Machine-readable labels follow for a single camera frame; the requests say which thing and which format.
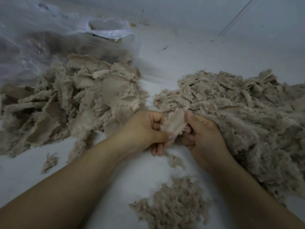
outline hand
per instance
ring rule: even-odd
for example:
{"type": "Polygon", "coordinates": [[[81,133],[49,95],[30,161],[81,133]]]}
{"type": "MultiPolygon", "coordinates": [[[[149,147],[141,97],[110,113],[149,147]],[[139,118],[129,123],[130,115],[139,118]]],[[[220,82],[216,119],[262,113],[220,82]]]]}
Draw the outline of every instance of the hand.
{"type": "Polygon", "coordinates": [[[153,156],[162,155],[164,146],[173,140],[173,134],[160,131],[164,115],[157,111],[139,111],[116,133],[118,140],[130,152],[142,151],[149,146],[153,156]]]}
{"type": "Polygon", "coordinates": [[[227,149],[217,125],[201,116],[186,114],[187,129],[181,136],[195,161],[209,173],[234,163],[235,160],[227,149]]]}

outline plastic bag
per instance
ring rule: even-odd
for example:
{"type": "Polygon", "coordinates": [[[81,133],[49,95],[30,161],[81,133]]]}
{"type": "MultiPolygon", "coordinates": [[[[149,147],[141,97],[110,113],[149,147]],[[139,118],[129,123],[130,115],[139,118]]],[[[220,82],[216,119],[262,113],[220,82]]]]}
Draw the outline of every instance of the plastic bag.
{"type": "Polygon", "coordinates": [[[0,0],[0,86],[32,84],[71,53],[131,64],[139,49],[126,20],[79,17],[41,0],[0,0]]]}

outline person's left hand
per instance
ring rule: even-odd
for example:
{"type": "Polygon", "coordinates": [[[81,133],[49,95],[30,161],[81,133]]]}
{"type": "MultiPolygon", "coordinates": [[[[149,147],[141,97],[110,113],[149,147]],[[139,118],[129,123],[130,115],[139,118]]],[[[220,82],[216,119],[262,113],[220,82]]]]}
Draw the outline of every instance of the person's left hand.
{"type": "Polygon", "coordinates": [[[164,146],[173,140],[173,134],[160,131],[164,115],[157,111],[139,111],[114,136],[126,145],[129,152],[142,151],[149,146],[153,156],[162,155],[164,146]]]}

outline person's right hand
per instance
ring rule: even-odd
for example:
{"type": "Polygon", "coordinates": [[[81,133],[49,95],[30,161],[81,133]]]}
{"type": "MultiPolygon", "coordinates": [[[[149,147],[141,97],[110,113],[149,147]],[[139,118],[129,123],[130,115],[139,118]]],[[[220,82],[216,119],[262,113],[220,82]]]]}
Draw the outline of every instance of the person's right hand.
{"type": "Polygon", "coordinates": [[[209,173],[223,170],[235,163],[217,125],[202,116],[186,113],[187,129],[181,136],[195,161],[209,173]]]}

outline fingernail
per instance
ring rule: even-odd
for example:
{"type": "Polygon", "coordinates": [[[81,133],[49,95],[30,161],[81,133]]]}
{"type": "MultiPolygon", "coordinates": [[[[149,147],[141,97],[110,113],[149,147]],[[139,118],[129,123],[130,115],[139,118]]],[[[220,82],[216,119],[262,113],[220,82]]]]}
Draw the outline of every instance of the fingernail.
{"type": "Polygon", "coordinates": [[[190,141],[195,141],[194,135],[189,135],[189,140],[190,140],[190,141]]]}
{"type": "Polygon", "coordinates": [[[188,110],[188,115],[189,115],[189,117],[192,117],[192,116],[193,116],[193,113],[192,113],[191,110],[188,110]]]}
{"type": "Polygon", "coordinates": [[[168,137],[169,141],[173,141],[175,139],[175,136],[173,134],[170,134],[170,136],[168,137]]]}

